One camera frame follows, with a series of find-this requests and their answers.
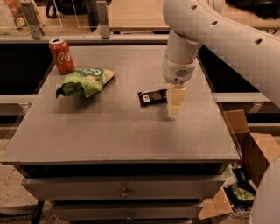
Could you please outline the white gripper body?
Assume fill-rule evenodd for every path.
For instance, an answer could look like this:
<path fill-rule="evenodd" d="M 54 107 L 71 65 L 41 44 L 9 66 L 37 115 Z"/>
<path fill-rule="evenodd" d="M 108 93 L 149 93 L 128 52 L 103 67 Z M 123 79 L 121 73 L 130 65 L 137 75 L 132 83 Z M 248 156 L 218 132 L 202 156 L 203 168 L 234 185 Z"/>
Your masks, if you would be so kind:
<path fill-rule="evenodd" d="M 196 59 L 187 64 L 179 64 L 164 56 L 162 64 L 163 77 L 167 83 L 185 83 L 193 76 L 195 67 Z"/>

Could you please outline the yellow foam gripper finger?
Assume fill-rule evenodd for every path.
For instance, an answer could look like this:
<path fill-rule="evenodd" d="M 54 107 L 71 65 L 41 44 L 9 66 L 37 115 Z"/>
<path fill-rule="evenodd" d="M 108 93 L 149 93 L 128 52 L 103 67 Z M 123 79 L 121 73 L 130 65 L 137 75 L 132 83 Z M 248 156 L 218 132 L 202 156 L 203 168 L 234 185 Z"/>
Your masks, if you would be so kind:
<path fill-rule="evenodd" d="M 169 87 L 167 98 L 168 98 L 168 113 L 176 115 L 182 106 L 186 93 L 186 88 L 183 84 L 173 84 Z"/>

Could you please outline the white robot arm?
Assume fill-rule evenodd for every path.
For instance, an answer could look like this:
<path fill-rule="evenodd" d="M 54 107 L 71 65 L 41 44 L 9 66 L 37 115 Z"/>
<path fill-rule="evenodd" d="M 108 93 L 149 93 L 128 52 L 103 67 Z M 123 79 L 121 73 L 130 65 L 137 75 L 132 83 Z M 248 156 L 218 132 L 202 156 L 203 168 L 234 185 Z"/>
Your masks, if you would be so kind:
<path fill-rule="evenodd" d="M 205 46 L 280 107 L 280 38 L 223 17 L 206 0 L 164 0 L 171 28 L 163 62 L 169 83 L 184 83 Z"/>

